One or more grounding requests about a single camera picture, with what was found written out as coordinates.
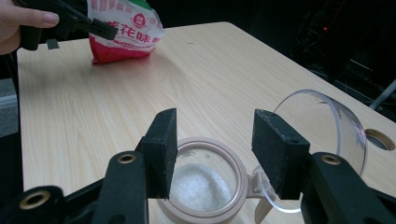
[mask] red and white bag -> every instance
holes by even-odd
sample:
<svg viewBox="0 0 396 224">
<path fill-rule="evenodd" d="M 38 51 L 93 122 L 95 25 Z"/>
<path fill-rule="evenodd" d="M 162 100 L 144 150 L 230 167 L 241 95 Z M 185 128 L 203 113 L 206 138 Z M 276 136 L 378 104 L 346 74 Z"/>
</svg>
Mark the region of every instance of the red and white bag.
<svg viewBox="0 0 396 224">
<path fill-rule="evenodd" d="M 157 13 L 144 0 L 88 0 L 88 17 L 119 29 L 114 40 L 90 34 L 93 63 L 148 55 L 164 35 Z"/>
</svg>

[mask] table surface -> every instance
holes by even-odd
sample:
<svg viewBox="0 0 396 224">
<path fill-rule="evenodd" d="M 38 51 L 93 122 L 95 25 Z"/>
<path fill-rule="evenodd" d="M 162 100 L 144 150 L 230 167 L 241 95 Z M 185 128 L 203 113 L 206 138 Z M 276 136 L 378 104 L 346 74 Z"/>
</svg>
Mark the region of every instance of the table surface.
<svg viewBox="0 0 396 224">
<path fill-rule="evenodd" d="M 174 107 L 177 139 L 218 140 L 251 174 L 254 110 L 273 111 L 302 89 L 331 96 L 396 141 L 395 123 L 227 22 L 166 29 L 149 56 L 118 63 L 92 65 L 87 39 L 59 44 L 18 52 L 25 189 L 55 185 L 68 195 L 103 178 L 109 159 L 135 149 L 155 115 Z M 367 148 L 362 179 L 396 196 L 396 151 Z M 257 202 L 246 200 L 233 223 L 254 223 Z M 153 200 L 149 218 L 167 220 Z M 291 222 L 303 223 L 301 214 L 273 209 L 263 223 Z"/>
</svg>

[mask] human hand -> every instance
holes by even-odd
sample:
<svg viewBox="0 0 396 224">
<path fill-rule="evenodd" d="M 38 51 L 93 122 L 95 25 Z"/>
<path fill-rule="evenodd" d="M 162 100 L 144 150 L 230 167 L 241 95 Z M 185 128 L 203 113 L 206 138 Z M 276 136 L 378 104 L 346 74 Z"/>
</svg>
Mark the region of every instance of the human hand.
<svg viewBox="0 0 396 224">
<path fill-rule="evenodd" d="M 17 7 L 12 0 L 0 0 L 0 55 L 20 45 L 20 25 L 50 28 L 58 22 L 59 16 L 55 13 Z"/>
</svg>

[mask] snack bag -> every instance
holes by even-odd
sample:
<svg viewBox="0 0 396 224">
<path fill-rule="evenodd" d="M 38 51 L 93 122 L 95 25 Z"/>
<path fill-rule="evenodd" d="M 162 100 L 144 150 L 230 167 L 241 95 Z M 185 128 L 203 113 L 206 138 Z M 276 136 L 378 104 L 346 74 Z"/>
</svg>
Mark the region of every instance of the snack bag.
<svg viewBox="0 0 396 224">
<path fill-rule="evenodd" d="M 148 55 L 164 35 L 157 13 L 144 0 L 88 0 L 88 17 L 119 29 L 114 40 L 90 33 L 93 63 Z"/>
</svg>

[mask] white powder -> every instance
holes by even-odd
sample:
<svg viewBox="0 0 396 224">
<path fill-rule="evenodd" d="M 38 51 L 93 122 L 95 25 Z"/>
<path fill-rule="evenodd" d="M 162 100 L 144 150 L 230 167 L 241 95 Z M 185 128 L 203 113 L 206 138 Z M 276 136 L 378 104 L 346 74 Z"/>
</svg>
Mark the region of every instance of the white powder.
<svg viewBox="0 0 396 224">
<path fill-rule="evenodd" d="M 201 212 L 218 210 L 232 197 L 219 173 L 202 164 L 178 167 L 173 175 L 171 194 L 184 206 Z"/>
</svg>

